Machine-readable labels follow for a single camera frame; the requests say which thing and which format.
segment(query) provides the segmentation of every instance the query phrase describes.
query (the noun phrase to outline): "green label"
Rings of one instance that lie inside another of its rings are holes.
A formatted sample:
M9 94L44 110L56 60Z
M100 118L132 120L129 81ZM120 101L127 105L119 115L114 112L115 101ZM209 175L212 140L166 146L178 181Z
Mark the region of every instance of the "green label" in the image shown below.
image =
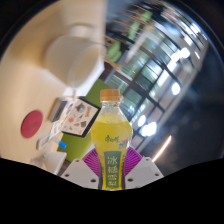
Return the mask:
M121 152L108 151L104 152L106 168L106 187L119 187L119 166Z
M117 142L119 141L119 136L115 137L115 138L111 138L109 135L107 135L107 137L105 138L106 142Z

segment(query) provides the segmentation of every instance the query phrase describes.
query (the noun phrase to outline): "glass window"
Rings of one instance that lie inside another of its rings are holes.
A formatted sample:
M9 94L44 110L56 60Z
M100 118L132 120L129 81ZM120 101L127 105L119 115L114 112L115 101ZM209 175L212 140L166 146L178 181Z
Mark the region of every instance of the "glass window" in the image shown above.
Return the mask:
M153 72L147 66L142 70L142 75L145 76L152 83L158 78L158 75L156 75L156 73Z
M151 53L154 52L154 50L156 49L157 46L158 45L149 38L146 38L145 42L142 45L142 47L144 47L145 49L147 49Z
M121 64L122 72L133 79L148 59L149 56L139 50L128 63L124 62Z
M150 82L147 78L145 78L142 75L138 76L135 82L146 92L148 92L149 88L152 86L152 82Z
M148 124L152 122L157 123L162 115L163 115L163 112L159 108L155 108L155 110L152 112L152 114L149 116L147 120Z
M120 108L125 116L128 118L130 115L132 116L135 112L136 104L132 101L127 99L126 97L123 98L120 104Z
M134 90L130 89L126 96L123 97L120 108L126 117L132 116L135 113L136 107L142 97Z
M155 86L150 91L149 96L158 101L171 81L172 78L169 73L167 71L163 71Z
M152 34L154 35L154 36L156 36L160 41L162 41L163 39L164 39L164 35L161 33L161 32L159 32L159 30L157 30L157 29L153 29L152 30Z
M126 88L128 87L128 84L123 80L119 79L116 75L112 76L112 78L108 82L108 85L113 89L119 89L121 94L123 94Z
M164 40L164 43L173 51L176 52L177 47L168 38Z
M154 72L156 75L159 75L162 72L162 68L156 64L153 60L150 60L147 63L147 66Z
M136 91L133 89L128 90L126 97L134 102L136 105L141 101L142 96L140 96Z
M171 55L174 53L174 51L172 49L170 49L165 43L161 44L161 49L169 56L171 57Z
M138 119L142 115L148 116L148 114L152 111L153 107L154 104L146 98L130 122L134 130L137 131L138 129Z
M135 137L131 141L131 147L136 149L143 141L143 138L139 135L135 135Z
M156 52L155 56L160 62L163 62L165 64L168 64L168 62L170 61L170 57L162 49L159 49Z

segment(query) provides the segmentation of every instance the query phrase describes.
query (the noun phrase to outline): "juice bottle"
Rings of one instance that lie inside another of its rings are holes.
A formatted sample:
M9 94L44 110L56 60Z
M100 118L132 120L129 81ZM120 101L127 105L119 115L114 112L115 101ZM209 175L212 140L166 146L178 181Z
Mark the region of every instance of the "juice bottle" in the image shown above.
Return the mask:
M100 101L102 109L90 133L102 167L102 190L122 190L123 163L133 131L119 108L119 90L101 90Z

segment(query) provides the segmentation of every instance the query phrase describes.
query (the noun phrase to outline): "bottle label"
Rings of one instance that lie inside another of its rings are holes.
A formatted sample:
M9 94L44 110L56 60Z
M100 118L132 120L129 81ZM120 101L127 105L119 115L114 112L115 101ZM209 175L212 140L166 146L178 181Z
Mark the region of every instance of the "bottle label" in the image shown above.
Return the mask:
M107 151L104 152L104 157L106 168L106 187L118 188L121 152Z

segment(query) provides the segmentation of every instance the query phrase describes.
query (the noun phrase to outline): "table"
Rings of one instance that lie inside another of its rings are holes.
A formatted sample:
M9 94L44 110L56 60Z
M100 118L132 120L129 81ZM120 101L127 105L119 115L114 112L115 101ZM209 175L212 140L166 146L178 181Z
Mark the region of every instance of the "table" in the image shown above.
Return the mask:
M79 22L97 26L93 40L104 45L106 3L105 0L58 1L37 14L14 37L0 64L2 158L29 164L31 158L44 154L49 147L57 151L58 145L53 141L41 151L36 149L37 140L51 130L48 115L54 100L69 93L67 86L44 68L44 51L63 34L66 26ZM43 123L32 138L25 139L20 132L21 124L33 110L43 113Z

